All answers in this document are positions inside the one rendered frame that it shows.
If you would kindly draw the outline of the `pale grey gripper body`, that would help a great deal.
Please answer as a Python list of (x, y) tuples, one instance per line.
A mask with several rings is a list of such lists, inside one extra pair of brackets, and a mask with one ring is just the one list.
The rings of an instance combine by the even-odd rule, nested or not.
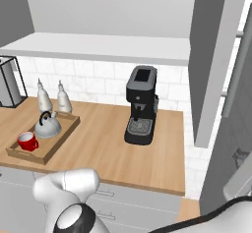
[(223, 187), (227, 201), (237, 197), (252, 196), (252, 159), (247, 157)]

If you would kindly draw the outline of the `grey right cabinet door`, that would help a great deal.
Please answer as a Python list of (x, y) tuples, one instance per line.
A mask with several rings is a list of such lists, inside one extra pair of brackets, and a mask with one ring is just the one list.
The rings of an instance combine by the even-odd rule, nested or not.
[(194, 146), (208, 147), (245, 0), (195, 0), (188, 75)]

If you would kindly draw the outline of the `grey cabinet door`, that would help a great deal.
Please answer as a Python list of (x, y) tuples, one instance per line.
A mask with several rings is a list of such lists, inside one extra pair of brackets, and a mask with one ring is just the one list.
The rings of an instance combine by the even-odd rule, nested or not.
[(195, 0), (188, 75), (194, 146), (208, 147), (245, 0)]
[(0, 47), (34, 33), (28, 0), (0, 0)]

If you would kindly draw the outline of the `wooden tray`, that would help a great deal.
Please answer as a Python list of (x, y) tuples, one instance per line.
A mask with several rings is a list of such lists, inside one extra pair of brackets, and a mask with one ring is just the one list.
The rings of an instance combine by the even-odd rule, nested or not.
[(56, 115), (56, 119), (61, 125), (61, 131), (58, 135), (42, 139), (34, 132), (35, 126), (32, 126), (30, 131), (35, 135), (35, 142), (38, 144), (38, 148), (35, 148), (33, 151), (24, 150), (18, 142), (14, 142), (6, 148), (7, 154), (12, 157), (45, 165), (80, 124), (80, 117), (69, 113), (59, 112)]

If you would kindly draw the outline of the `grey metal kettle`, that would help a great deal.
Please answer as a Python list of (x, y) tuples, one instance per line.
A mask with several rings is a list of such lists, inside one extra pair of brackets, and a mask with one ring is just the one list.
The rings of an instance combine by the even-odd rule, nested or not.
[(38, 138), (49, 139), (57, 136), (61, 132), (61, 125), (56, 119), (56, 111), (50, 113), (44, 111), (35, 124), (34, 132)]

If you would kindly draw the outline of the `red mug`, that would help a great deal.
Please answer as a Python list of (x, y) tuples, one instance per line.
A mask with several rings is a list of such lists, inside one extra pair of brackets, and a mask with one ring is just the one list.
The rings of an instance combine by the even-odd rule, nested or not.
[(33, 132), (24, 132), (18, 135), (17, 142), (23, 150), (34, 151), (38, 148), (38, 141)]

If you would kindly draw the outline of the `grey base cabinet front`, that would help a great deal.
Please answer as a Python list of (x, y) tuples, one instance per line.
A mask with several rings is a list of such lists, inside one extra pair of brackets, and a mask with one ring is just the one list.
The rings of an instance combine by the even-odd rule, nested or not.
[(0, 166), (0, 230), (44, 233), (46, 210), (32, 194), (30, 171)]

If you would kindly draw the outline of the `grey left cabinet door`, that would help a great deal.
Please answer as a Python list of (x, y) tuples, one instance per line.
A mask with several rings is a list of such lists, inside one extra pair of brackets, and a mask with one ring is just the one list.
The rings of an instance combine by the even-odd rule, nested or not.
[(34, 33), (28, 0), (0, 0), (0, 47)]

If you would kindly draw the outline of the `dark grey fridge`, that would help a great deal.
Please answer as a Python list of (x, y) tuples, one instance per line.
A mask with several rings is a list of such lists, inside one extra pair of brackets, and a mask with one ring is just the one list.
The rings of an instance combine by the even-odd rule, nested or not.
[(222, 118), (200, 197), (202, 215), (226, 203), (223, 187), (236, 172), (233, 155), (238, 149), (252, 150), (252, 42), (227, 118)]

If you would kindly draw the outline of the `grey shallow drawer front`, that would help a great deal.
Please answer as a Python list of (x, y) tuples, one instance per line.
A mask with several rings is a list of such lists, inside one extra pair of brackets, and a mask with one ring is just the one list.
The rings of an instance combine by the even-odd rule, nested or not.
[(114, 197), (93, 194), (94, 198), (105, 199), (111, 202), (139, 205), (147, 208), (160, 209), (170, 212), (178, 212), (181, 205), (179, 196), (164, 194), (135, 188), (128, 188), (116, 185), (100, 183), (98, 191), (109, 191)]

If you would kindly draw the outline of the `grey deep drawer front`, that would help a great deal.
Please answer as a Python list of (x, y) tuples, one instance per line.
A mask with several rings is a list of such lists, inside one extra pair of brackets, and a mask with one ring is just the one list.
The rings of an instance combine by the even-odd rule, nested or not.
[(147, 208), (139, 205), (110, 202), (102, 199), (88, 199), (87, 204), (95, 211), (110, 214), (116, 219), (100, 218), (110, 233), (149, 233), (155, 229), (173, 224), (178, 212)]

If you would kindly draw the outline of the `black coffee machine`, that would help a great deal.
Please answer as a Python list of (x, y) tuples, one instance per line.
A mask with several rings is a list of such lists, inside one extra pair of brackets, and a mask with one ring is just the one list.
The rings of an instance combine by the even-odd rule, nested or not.
[(158, 113), (157, 75), (155, 67), (139, 65), (127, 82), (126, 100), (131, 103), (131, 115), (124, 140), (128, 144), (147, 146), (153, 140)]

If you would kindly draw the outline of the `white bottle with spout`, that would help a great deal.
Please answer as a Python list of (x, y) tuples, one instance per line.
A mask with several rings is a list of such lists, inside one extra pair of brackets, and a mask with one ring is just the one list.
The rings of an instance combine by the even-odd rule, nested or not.
[(71, 101), (62, 83), (59, 83), (58, 85), (57, 106), (58, 110), (61, 112), (67, 112), (67, 113), (72, 112)]
[(53, 108), (49, 95), (41, 81), (37, 82), (37, 105), (40, 112), (51, 111)]

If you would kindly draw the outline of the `grey wall cabinet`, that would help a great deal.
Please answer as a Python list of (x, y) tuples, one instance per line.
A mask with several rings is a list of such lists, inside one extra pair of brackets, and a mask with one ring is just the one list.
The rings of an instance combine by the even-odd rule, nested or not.
[(185, 66), (194, 0), (28, 0), (34, 33), (1, 55)]

